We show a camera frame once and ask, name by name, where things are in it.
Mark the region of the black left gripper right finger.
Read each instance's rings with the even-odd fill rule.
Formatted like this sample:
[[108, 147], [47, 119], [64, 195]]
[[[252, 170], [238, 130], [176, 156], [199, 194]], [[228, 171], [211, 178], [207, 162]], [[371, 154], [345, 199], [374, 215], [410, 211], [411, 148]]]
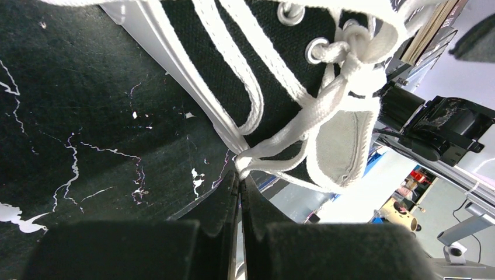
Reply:
[[247, 279], [433, 279], [405, 228], [372, 223], [301, 224], [240, 182]]

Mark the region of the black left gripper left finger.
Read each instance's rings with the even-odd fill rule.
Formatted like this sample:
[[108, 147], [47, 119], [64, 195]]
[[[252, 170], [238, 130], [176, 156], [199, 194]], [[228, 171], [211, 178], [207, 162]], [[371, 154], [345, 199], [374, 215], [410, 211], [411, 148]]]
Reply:
[[88, 221], [48, 231], [24, 279], [233, 279], [238, 175], [178, 220]]

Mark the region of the black and white sneaker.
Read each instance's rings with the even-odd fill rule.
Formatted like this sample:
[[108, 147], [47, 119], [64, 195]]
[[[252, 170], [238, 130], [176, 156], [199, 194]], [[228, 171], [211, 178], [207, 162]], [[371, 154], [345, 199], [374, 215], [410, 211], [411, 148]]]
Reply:
[[[273, 137], [317, 98], [326, 64], [307, 59], [306, 47], [313, 39], [335, 42], [340, 30], [352, 23], [376, 36], [387, 25], [398, 39], [381, 62], [386, 84], [385, 61], [427, 22], [438, 1], [55, 1], [55, 5], [98, 5], [123, 26], [203, 109], [236, 154], [239, 174], [236, 160], [242, 152]], [[274, 176], [305, 188], [310, 182], [306, 163]]]

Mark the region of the white shoelace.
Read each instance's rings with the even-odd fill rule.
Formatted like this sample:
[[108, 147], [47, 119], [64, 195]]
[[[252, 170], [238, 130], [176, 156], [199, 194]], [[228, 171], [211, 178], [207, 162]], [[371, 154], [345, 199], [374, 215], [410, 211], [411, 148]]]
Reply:
[[371, 36], [356, 23], [340, 30], [335, 42], [313, 39], [307, 59], [326, 64], [317, 98], [273, 137], [237, 157], [240, 177], [252, 171], [282, 176], [306, 163], [309, 189], [342, 193], [356, 183], [380, 109], [374, 92], [385, 84], [381, 62], [397, 39], [387, 25]]

